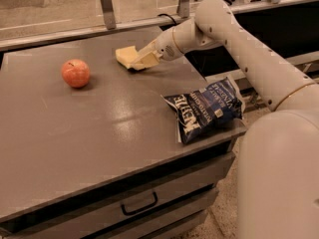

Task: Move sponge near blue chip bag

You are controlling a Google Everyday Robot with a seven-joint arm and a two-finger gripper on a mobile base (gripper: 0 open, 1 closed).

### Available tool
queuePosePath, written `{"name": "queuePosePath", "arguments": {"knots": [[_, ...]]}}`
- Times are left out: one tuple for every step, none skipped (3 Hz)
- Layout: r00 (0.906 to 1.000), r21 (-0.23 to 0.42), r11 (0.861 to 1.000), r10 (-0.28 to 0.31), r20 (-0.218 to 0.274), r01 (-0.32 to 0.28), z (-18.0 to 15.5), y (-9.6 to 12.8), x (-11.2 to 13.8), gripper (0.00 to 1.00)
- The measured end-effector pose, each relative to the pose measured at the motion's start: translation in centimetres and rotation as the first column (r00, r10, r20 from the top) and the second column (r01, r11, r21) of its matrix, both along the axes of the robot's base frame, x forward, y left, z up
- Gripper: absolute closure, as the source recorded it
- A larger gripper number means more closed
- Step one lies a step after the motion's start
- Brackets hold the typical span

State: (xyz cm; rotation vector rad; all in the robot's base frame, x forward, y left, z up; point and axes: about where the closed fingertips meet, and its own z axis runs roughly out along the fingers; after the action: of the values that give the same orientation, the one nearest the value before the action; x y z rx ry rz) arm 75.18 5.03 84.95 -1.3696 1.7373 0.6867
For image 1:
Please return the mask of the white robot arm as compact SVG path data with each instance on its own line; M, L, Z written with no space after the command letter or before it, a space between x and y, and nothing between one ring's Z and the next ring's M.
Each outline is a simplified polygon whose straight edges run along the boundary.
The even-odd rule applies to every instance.
M134 69L219 43L270 109L240 147L238 239L319 239L319 85L247 32L223 0L203 0L193 19L160 34Z

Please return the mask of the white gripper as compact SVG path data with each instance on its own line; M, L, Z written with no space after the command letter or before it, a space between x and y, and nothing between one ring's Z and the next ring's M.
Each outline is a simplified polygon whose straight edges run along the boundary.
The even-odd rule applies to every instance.
M155 40L138 50L137 55L129 62L128 68L139 71L156 66L160 63L159 54L166 61L172 61L183 56L175 43L173 28L163 31Z

